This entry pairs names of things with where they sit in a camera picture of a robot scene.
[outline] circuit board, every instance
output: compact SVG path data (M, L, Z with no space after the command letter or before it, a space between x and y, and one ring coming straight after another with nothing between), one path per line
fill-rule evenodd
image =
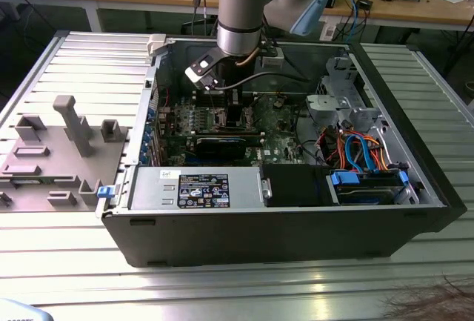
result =
M259 166L264 163L301 164L301 148L294 138L295 106L284 96L262 95L242 110L234 127L225 125L222 107L196 107L183 98L159 115L161 160L168 166ZM218 137L245 142L240 159L201 159L196 154L200 138Z

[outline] blue latch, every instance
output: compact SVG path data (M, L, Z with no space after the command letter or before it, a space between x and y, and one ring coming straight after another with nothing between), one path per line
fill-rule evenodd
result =
M110 199L116 195L117 185L104 185L97 190L97 197L99 199Z
M336 171L331 175L333 185L360 184L357 173L353 171Z
M410 180L408 179L408 174L404 171L398 172L398 176L400 176L401 182L403 182L403 185L407 186Z

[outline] white label sticker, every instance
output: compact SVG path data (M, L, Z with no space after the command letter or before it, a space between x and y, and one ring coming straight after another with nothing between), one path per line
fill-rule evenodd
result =
M181 171L160 171L160 179L179 179Z

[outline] floor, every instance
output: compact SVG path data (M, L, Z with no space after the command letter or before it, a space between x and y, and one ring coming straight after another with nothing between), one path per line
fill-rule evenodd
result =
M71 7L45 7L38 6L47 20L57 30L79 30L88 31L89 25L85 12L81 9ZM42 45L46 45L53 35L53 31L32 11L30 7L23 5L19 8L21 19L12 23L9 19L0 21L0 107L7 102L14 90L26 76L28 70L34 65L42 51ZM160 13L151 13L153 28L147 29L145 16L139 11L101 10L101 20L107 32L123 33L168 33L179 34L181 24L191 20L191 15L174 13L163 16ZM196 32L202 31L202 27L196 27ZM375 38L377 27L367 26L364 31L364 42ZM378 36L381 43L397 43L403 30L400 28L384 28ZM305 38L308 42L317 41L319 31ZM412 34L408 40L409 44L416 45L431 63L441 70L444 66L449 47L453 46L454 33L442 33L438 30L421 30L420 33ZM474 81L474 51L466 53L448 76L447 81L466 102L471 98L464 92L464 83Z

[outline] desk leg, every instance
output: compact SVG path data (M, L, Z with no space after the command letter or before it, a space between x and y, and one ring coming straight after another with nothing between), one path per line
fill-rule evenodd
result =
M92 32L102 32L102 23L101 19L99 18L99 9L97 8L97 4L93 1L88 1L84 5L84 9L86 10L90 30Z
M336 26L341 23L342 17L340 16L328 16L324 21L323 30L319 36L320 41L332 41L334 33L336 32Z

